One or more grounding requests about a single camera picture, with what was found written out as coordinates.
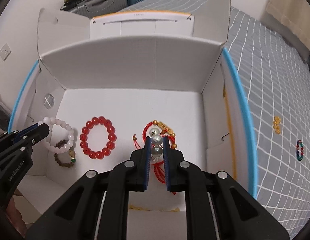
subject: box flap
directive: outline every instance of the box flap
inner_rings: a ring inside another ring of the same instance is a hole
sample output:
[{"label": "box flap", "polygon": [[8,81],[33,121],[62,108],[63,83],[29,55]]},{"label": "box flap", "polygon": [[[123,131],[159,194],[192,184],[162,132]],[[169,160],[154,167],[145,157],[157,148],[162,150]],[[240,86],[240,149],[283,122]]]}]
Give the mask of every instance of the box flap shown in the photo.
[{"label": "box flap", "polygon": [[230,23],[231,0],[208,0],[192,14],[194,37],[225,43]]},{"label": "box flap", "polygon": [[90,19],[65,11],[42,8],[37,28],[37,49],[41,56],[74,42],[89,40]]}]

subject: brown bead bracelet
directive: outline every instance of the brown bead bracelet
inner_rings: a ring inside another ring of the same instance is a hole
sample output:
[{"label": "brown bead bracelet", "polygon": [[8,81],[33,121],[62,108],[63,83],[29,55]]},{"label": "brown bead bracelet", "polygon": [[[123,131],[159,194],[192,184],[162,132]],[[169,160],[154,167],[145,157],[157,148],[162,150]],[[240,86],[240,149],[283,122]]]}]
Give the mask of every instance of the brown bead bracelet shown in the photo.
[{"label": "brown bead bracelet", "polygon": [[[58,142],[56,144],[56,147],[59,148],[59,147],[62,147],[63,145],[65,145],[65,144],[67,144],[67,140],[61,140],[60,142]],[[70,149],[69,152],[68,152],[68,155],[72,158],[72,161],[70,163],[62,163],[58,159],[58,154],[56,154],[56,153],[54,153],[54,158],[55,158],[55,161],[58,163],[59,166],[70,168],[70,167],[73,167],[74,163],[76,162],[75,151]]]}]

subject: yellow stripe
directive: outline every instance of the yellow stripe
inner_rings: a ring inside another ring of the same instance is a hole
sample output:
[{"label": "yellow stripe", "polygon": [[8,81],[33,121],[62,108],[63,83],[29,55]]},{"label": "yellow stripe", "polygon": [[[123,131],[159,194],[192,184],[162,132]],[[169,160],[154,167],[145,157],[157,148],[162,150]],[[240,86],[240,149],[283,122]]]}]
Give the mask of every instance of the yellow stripe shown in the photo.
[{"label": "yellow stripe", "polygon": [[116,12],[116,13],[109,13],[109,14],[104,14],[104,15],[100,15],[100,16],[96,16],[93,19],[97,19],[97,18],[102,18],[102,17],[107,17],[109,15],[113,15],[113,14],[124,14],[124,13],[142,13],[142,12],[153,12],[153,13],[176,13],[176,14],[182,14],[182,15],[191,15],[191,13],[183,13],[183,12],[174,12],[174,11],[156,11],[156,10],[144,10],[144,11],[127,11],[127,12]]},{"label": "yellow stripe", "polygon": [[236,167],[235,142],[234,142],[233,127],[232,127],[231,114],[230,114],[230,108],[228,105],[226,89],[224,90],[224,95],[225,95],[224,98],[225,98],[226,115],[227,115],[227,126],[228,126],[228,130],[230,132],[230,137],[231,137],[232,169],[233,169],[232,177],[236,180],[237,179],[237,167]]}]

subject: gray suitcase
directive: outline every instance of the gray suitcase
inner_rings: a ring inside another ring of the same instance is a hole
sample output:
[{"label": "gray suitcase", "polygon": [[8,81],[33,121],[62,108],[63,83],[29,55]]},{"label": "gray suitcase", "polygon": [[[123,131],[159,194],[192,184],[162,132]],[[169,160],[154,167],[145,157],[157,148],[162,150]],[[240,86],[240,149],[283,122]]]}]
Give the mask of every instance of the gray suitcase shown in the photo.
[{"label": "gray suitcase", "polygon": [[127,0],[85,0],[69,10],[89,18],[118,12],[127,7]]}]

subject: metal screw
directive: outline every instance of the metal screw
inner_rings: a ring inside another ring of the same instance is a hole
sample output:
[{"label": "metal screw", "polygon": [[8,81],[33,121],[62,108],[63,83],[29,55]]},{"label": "metal screw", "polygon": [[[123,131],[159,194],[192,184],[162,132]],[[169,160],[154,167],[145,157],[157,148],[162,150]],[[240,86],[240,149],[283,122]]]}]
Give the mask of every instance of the metal screw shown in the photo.
[{"label": "metal screw", "polygon": [[189,162],[186,162],[186,161],[182,161],[180,162],[179,164],[182,168],[188,168],[190,166],[190,163]]},{"label": "metal screw", "polygon": [[51,109],[55,104],[55,99],[52,94],[46,94],[44,98],[44,106],[47,109]]},{"label": "metal screw", "polygon": [[226,179],[227,178],[227,173],[224,171],[220,171],[218,174],[218,177],[220,177],[221,179]]},{"label": "metal screw", "polygon": [[134,166],[135,163],[133,161],[126,161],[124,165],[125,165],[125,167],[130,168],[130,167]]},{"label": "metal screw", "polygon": [[88,171],[86,172],[86,177],[93,178],[96,176],[96,171]]}]

